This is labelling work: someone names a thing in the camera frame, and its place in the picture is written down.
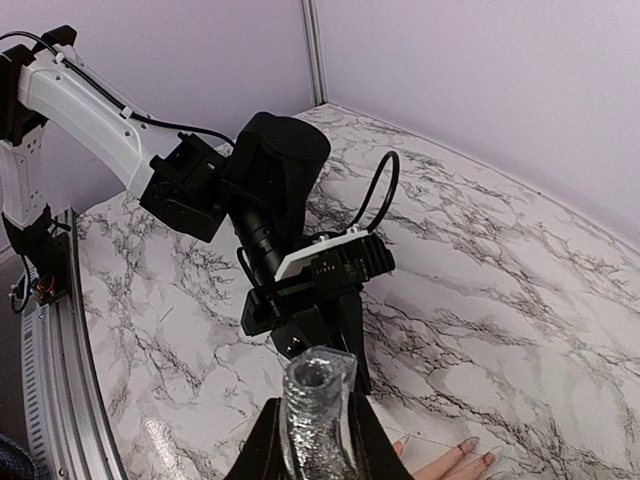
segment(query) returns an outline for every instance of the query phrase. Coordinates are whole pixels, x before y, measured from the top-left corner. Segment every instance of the silver foil object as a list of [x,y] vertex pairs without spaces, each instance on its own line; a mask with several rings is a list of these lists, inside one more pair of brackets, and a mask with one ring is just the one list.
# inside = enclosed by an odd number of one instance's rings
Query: silver foil object
[[354,355],[313,347],[285,370],[280,442],[290,478],[359,478],[348,409],[357,365]]

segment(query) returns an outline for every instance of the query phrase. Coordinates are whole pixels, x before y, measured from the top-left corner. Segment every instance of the marble surface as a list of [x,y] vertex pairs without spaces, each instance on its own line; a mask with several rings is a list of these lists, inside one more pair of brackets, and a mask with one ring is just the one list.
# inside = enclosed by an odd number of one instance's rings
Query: marble surface
[[[363,297],[376,410],[392,439],[412,435],[409,468],[478,435],[480,449],[504,445],[493,470],[510,478],[640,478],[640,256],[397,128],[331,105],[300,118],[333,145],[311,230],[347,223],[382,155],[402,159],[381,227],[398,268]],[[229,223],[207,245],[122,194],[79,227],[93,354],[130,478],[224,478],[284,364],[268,337],[242,334],[249,282]]]

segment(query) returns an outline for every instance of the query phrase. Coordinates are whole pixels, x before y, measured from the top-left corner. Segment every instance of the metal rail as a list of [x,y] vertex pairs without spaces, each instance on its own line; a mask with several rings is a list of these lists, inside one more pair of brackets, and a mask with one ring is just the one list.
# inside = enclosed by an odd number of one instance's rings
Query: metal rail
[[84,317],[76,215],[69,235],[70,293],[23,314],[22,378],[29,447],[58,479],[125,480],[98,387]]

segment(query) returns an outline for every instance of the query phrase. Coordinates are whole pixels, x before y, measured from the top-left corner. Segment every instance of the thin wire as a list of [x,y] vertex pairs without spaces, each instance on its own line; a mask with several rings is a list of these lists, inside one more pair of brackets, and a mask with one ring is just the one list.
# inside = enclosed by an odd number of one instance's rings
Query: thin wire
[[31,271],[29,270],[29,265],[27,264],[27,260],[24,258],[24,255],[20,255],[20,258],[22,259],[22,265],[24,266],[26,284],[24,288],[25,294],[20,308],[16,308],[15,295],[11,297],[11,310],[13,310],[13,313],[16,315],[20,315],[24,312],[25,308],[27,308],[27,304],[29,303],[29,297],[31,296]]
[[53,48],[51,45],[49,45],[49,43],[45,42],[42,38],[40,38],[37,35],[34,35],[31,32],[23,32],[21,30],[16,30],[14,32],[9,32],[9,33],[5,33],[4,35],[0,36],[0,41],[4,40],[5,38],[10,38],[10,37],[27,37],[31,40],[33,40],[34,42],[39,43],[40,45],[42,45],[43,47],[45,47],[47,50],[49,50],[54,56],[58,54],[58,52],[56,51],[55,48]]
[[382,157],[382,160],[380,160],[376,173],[373,175],[373,179],[371,180],[371,184],[369,185],[369,190],[367,191],[367,194],[364,197],[364,201],[360,206],[360,210],[358,210],[358,213],[356,214],[356,216],[353,218],[353,220],[351,220],[351,223],[349,223],[349,225],[345,227],[345,230],[347,230],[348,228],[358,223],[362,218],[362,216],[364,215],[364,213],[367,211],[367,207],[369,206],[371,197],[373,196],[373,193],[376,187],[378,186],[378,182],[380,181],[380,176],[382,175],[384,168],[387,166],[389,159],[392,160],[391,182],[389,183],[389,189],[387,190],[387,195],[385,196],[385,199],[382,202],[382,206],[380,207],[378,214],[374,217],[374,219],[371,221],[371,223],[367,226],[366,229],[369,232],[371,232],[375,228],[377,228],[382,222],[382,220],[384,219],[387,212],[389,211],[389,207],[391,207],[391,203],[393,202],[393,197],[396,194],[398,182],[400,181],[400,158],[398,157],[398,154],[394,151],[387,152],[385,156]]
[[[34,35],[33,33],[29,33],[29,32],[22,32],[22,31],[20,31],[20,32],[9,32],[9,33],[7,33],[5,35],[2,35],[0,37],[0,40],[3,40],[4,38],[8,38],[8,37],[14,37],[14,36],[27,37],[27,38],[35,41],[35,42],[38,42],[41,45],[44,45],[44,47],[47,50],[49,50],[51,52],[51,54],[54,55],[54,56],[56,56],[59,53],[51,44],[49,44],[48,42],[46,42],[42,38],[38,37],[37,35]],[[106,88],[104,88],[102,85],[100,85],[100,83],[98,83],[91,75],[89,75],[87,72],[82,70],[76,64],[71,62],[68,58],[63,59],[62,60],[62,64],[65,67],[67,67],[70,70],[72,70],[74,73],[76,73],[79,77],[81,77],[89,85],[91,85],[100,95],[105,97],[118,110],[124,110],[125,109],[125,107],[127,106],[126,104],[124,104],[122,101],[118,100],[118,98],[116,98],[111,92],[109,92]],[[171,129],[171,130],[182,130],[182,131],[185,131],[185,132],[200,133],[202,135],[209,135],[209,136],[212,136],[212,137],[219,138],[223,142],[228,143],[229,145],[231,145],[232,148],[235,148],[235,146],[236,146],[235,142],[233,140],[231,140],[229,137],[227,137],[225,134],[220,133],[220,132],[216,132],[215,130],[210,130],[208,128],[192,127],[192,126],[189,126],[189,125],[181,125],[181,124],[178,124],[178,123],[163,122],[161,120],[156,120],[156,119],[153,119],[153,118],[149,118],[146,115],[141,115],[141,114],[136,113],[136,112],[133,112],[131,114],[131,118],[133,118],[134,120],[138,120],[139,122],[147,123],[149,125],[155,125],[157,127],[168,128],[168,129]]]
[[253,275],[251,268],[249,268],[247,260],[244,258],[244,248],[238,247],[238,249],[236,250],[236,255],[238,256],[238,262],[240,263],[244,274],[249,278],[251,285],[253,285],[254,288],[258,288],[260,284],[256,280],[256,277]]

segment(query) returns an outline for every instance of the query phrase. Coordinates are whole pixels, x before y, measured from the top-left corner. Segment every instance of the black bracket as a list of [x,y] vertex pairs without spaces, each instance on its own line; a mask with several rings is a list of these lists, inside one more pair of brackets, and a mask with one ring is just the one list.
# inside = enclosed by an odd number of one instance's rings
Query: black bracket
[[[76,35],[73,28],[62,26],[45,33],[42,39],[50,45],[73,45]],[[16,45],[0,55],[0,140],[7,140],[14,147],[29,132],[47,123],[45,117],[18,102],[22,67],[31,64],[43,49],[39,43],[32,50]]]

